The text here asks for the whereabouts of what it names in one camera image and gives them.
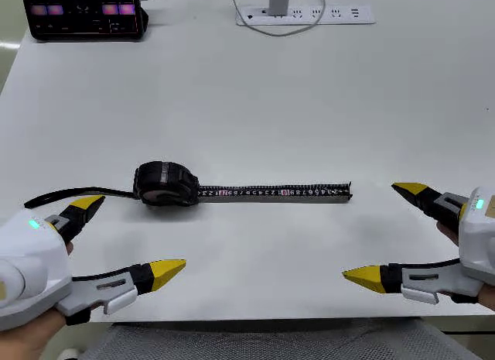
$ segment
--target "electrical outlet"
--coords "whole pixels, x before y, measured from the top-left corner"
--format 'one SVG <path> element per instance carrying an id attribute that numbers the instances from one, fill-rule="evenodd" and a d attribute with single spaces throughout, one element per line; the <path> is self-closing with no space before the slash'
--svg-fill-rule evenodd
<path id="1" fill-rule="evenodd" d="M 267 8 L 257 6 L 241 6 L 239 12 L 244 21 L 251 26 L 297 26 L 313 24 L 322 9 L 321 5 L 291 7 L 288 9 L 288 15 L 276 17 L 269 15 Z M 244 26 L 239 13 L 236 22 L 239 26 Z M 319 25 L 371 23 L 375 23 L 375 20 L 368 5 L 327 5 Z"/>

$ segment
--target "electronic device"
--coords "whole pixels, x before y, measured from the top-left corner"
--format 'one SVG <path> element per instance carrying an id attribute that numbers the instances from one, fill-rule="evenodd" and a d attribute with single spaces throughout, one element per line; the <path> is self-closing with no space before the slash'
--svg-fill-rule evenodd
<path id="1" fill-rule="evenodd" d="M 470 197 L 433 190 L 423 183 L 394 183 L 408 202 L 459 233 L 459 258 L 426 264 L 389 263 L 345 271 L 344 277 L 378 293 L 437 304 L 438 293 L 455 303 L 478 303 L 484 283 L 495 284 L 495 189 L 478 187 Z"/>
<path id="2" fill-rule="evenodd" d="M 27 324 L 52 307 L 68 325 L 88 322 L 99 306 L 113 314 L 160 289 L 184 268 L 185 260 L 169 259 L 73 276 L 66 244 L 103 201 L 104 196 L 84 197 L 46 219 L 26 209 L 0 227 L 0 331 Z"/>
<path id="3" fill-rule="evenodd" d="M 35 39 L 141 39 L 148 15 L 139 0 L 23 0 Z"/>

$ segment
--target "tape measure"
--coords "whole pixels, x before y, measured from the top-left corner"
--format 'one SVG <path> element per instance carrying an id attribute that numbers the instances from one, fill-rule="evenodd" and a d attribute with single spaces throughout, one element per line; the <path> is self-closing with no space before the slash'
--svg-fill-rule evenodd
<path id="1" fill-rule="evenodd" d="M 103 187 L 58 190 L 27 201 L 28 209 L 72 196 L 102 194 L 141 200 L 153 206 L 191 206 L 199 202 L 316 202 L 345 203 L 353 196 L 350 183 L 278 186 L 201 186 L 198 178 L 177 163 L 142 164 L 134 176 L 132 192 Z"/>

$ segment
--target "white desk surface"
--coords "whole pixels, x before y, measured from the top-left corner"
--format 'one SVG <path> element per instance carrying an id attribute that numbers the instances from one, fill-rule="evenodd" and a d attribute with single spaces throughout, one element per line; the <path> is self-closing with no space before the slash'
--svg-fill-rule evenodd
<path id="1" fill-rule="evenodd" d="M 150 211 L 108 198 L 75 242 L 75 274 L 188 265 L 93 320 L 489 313 L 378 295 L 341 272 L 457 256 L 390 184 L 493 185 L 495 0 L 328 1 L 371 4 L 377 24 L 274 39 L 236 26 L 230 0 L 158 0 L 141 43 L 24 39 L 0 98 L 2 219 L 50 190 L 129 190 L 153 159 L 183 163 L 203 184 L 353 181 L 349 204 Z"/>

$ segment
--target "finger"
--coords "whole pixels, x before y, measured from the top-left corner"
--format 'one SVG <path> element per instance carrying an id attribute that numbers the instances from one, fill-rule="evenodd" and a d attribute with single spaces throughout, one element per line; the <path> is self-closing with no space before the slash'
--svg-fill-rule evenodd
<path id="1" fill-rule="evenodd" d="M 495 286 L 483 285 L 480 294 L 478 294 L 478 302 L 484 307 L 495 310 Z"/>
<path id="2" fill-rule="evenodd" d="M 454 244 L 459 245 L 459 236 L 452 230 L 449 230 L 446 226 L 442 225 L 440 222 L 436 224 L 437 229 L 447 236 Z"/>
<path id="3" fill-rule="evenodd" d="M 65 245 L 65 247 L 67 248 L 67 254 L 72 253 L 72 251 L 74 250 L 74 245 L 73 245 L 72 242 L 70 242 L 69 244 Z"/>

